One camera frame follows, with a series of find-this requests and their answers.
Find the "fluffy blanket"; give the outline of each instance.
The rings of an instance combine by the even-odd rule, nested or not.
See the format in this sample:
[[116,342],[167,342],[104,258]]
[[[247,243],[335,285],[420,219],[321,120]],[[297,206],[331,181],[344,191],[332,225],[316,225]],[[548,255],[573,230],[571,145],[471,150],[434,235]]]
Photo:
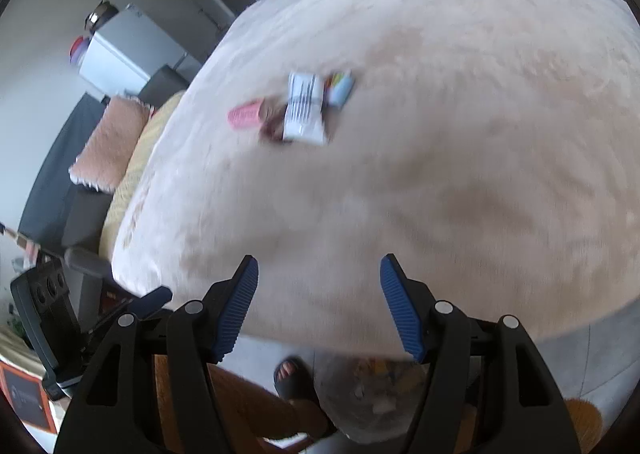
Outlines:
[[[352,69],[325,147],[258,142],[229,109],[292,70]],[[263,0],[159,140],[113,272],[174,307],[260,263],[245,333],[402,351],[381,257],[534,337],[640,293],[640,29],[622,0]]]

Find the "trash bag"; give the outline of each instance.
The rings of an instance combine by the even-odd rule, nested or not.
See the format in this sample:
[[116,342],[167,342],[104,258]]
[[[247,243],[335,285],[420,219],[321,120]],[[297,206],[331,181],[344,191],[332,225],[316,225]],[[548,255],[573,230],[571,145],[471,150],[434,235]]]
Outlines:
[[405,434],[424,389],[426,367],[378,358],[316,357],[320,405],[335,426],[356,443]]

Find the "black sandal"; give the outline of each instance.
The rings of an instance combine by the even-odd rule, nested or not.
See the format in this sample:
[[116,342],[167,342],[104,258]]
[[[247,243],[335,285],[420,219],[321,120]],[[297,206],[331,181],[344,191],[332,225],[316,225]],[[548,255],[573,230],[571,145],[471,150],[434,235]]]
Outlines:
[[[283,369],[285,363],[292,364],[294,367],[293,373],[287,373],[281,379],[278,379],[278,373]],[[273,371],[273,385],[276,387],[276,392],[283,400],[309,400],[318,406],[318,409],[324,414],[327,423],[329,424],[324,434],[318,439],[328,438],[338,430],[334,423],[326,415],[322,407],[320,407],[320,401],[318,400],[318,394],[314,387],[314,381],[311,374],[306,369],[305,363],[298,357],[285,358]]]

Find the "silver screw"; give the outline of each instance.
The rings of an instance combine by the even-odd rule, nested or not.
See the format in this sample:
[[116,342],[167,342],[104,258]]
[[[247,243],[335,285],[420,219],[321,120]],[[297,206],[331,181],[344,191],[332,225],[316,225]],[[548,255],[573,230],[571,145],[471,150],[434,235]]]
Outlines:
[[437,301],[436,311],[443,315],[448,315],[453,311],[453,305],[449,301]]
[[196,313],[200,313],[202,311],[202,303],[200,301],[191,301],[187,303],[184,307],[185,312],[189,315],[195,315]]
[[130,313],[125,313],[124,315],[120,315],[118,319],[118,325],[126,328],[127,326],[131,326],[133,324],[134,318]]
[[520,325],[520,321],[513,315],[505,315],[502,317],[502,323],[507,326],[507,328],[511,329],[516,329]]

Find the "pink pillow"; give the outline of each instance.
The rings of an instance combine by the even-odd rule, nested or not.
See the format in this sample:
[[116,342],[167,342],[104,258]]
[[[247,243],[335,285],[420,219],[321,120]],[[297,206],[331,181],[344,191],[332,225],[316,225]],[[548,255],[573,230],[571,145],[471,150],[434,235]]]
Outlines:
[[135,100],[114,97],[82,153],[69,168],[71,181],[112,193],[124,178],[149,110]]

